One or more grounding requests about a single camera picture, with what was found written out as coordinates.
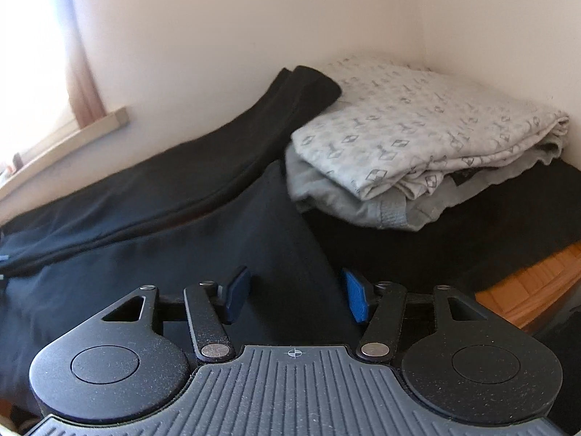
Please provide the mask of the black Nike sweatpants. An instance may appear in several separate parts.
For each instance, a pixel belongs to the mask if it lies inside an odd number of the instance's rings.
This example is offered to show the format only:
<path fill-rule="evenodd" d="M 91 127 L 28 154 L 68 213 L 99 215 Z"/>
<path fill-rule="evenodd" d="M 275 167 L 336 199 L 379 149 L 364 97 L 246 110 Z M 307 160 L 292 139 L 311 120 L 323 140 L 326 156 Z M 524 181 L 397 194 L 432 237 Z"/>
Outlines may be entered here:
<path fill-rule="evenodd" d="M 252 283 L 237 347 L 354 344 L 341 279 L 288 195 L 293 131 L 340 97 L 304 66 L 220 129 L 13 218 L 1 228 L 1 397 L 28 411 L 36 353 L 129 292 Z"/>

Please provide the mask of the grey folded garment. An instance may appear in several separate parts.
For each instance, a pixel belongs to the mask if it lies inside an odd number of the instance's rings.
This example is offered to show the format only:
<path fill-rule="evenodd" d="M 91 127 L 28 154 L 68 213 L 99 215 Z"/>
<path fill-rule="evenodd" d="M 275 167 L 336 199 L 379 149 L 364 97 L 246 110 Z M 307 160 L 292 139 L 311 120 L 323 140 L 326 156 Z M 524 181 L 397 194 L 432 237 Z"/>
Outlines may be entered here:
<path fill-rule="evenodd" d="M 299 158 L 294 147 L 285 151 L 289 197 L 300 211 L 319 210 L 352 225 L 374 229 L 418 231 L 439 219 L 444 210 L 460 205 L 488 187 L 518 178 L 536 164 L 549 165 L 561 156 L 563 142 L 555 136 L 525 151 L 500 168 L 461 170 L 444 177 L 435 192 L 410 200 L 398 189 L 361 201 Z"/>

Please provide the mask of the black folded garment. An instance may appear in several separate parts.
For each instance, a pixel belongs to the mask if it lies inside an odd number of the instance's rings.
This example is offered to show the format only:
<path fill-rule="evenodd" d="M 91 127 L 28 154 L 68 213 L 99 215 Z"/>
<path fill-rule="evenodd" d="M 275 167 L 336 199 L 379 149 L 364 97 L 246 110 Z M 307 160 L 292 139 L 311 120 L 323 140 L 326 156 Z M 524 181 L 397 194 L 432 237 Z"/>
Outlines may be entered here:
<path fill-rule="evenodd" d="M 304 214 L 331 263 L 413 292 L 485 290 L 580 239 L 580 172 L 555 160 L 487 187 L 419 231 L 369 229 Z"/>

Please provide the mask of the white patterned folded cloth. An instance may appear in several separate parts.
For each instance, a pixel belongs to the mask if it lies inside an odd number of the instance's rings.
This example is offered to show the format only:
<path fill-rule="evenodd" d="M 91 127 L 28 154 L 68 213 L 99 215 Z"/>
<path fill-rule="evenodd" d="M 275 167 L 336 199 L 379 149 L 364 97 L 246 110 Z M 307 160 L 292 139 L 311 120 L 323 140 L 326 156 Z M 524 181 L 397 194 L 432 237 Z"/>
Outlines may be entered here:
<path fill-rule="evenodd" d="M 361 201 L 392 188 L 415 200 L 448 173 L 512 164 L 568 132 L 569 117 L 556 108 L 384 55 L 349 55 L 323 72 L 342 94 L 294 131 L 292 144 Z"/>

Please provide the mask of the brown wooden window frame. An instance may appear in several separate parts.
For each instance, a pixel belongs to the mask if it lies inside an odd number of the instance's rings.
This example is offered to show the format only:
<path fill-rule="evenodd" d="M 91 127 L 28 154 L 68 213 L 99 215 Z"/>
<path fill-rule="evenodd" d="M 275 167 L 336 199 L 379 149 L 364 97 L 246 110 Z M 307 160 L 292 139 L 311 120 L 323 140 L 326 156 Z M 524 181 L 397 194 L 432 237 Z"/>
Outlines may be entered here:
<path fill-rule="evenodd" d="M 69 31 L 69 98 L 81 129 L 106 115 L 81 37 L 74 0 L 65 0 Z"/>

